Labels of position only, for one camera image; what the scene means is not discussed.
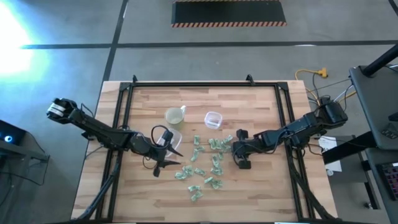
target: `wooden tabletop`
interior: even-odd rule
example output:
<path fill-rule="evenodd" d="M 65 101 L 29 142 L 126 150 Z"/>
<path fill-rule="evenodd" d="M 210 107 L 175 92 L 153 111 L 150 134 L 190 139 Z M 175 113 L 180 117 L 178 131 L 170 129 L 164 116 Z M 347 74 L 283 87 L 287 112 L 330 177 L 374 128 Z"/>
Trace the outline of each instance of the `wooden tabletop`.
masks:
<path fill-rule="evenodd" d="M 302 81 L 287 81 L 296 118 L 310 111 Z M 112 125 L 120 82 L 104 82 L 98 103 L 96 119 Z M 123 120 L 126 97 L 123 101 L 120 122 Z M 142 157 L 131 152 L 123 155 L 114 222 L 274 222 L 296 221 L 293 194 L 284 146 L 274 154 L 252 154 L 252 169 L 240 170 L 231 154 L 225 154 L 221 166 L 224 174 L 211 175 L 209 138 L 223 139 L 229 134 L 236 140 L 236 130 L 246 129 L 249 136 L 267 129 L 279 129 L 279 115 L 272 87 L 144 87 L 134 88 L 129 126 L 150 136 L 156 124 L 166 125 L 167 108 L 187 106 L 185 123 L 180 130 L 182 143 L 178 150 L 184 157 L 172 156 L 182 165 L 162 169 L 158 178 L 152 170 L 142 166 Z M 218 130 L 205 126 L 207 112 L 223 115 Z M 200 144 L 206 152 L 196 162 L 191 162 L 193 135 L 201 137 Z M 90 142 L 88 153 L 98 147 Z M 98 193 L 103 175 L 106 150 L 93 153 L 84 163 L 72 217 L 78 217 Z M 336 208 L 325 172 L 323 159 L 307 151 L 305 157 L 310 188 L 320 203 L 336 217 Z M 174 175 L 182 166 L 191 164 L 223 181 L 221 189 L 214 190 L 204 184 L 204 178 L 194 175 L 177 180 Z M 152 167 L 154 162 L 146 161 Z M 204 196 L 191 202 L 187 189 L 200 185 Z M 305 212 L 305 201 L 300 198 Z"/>

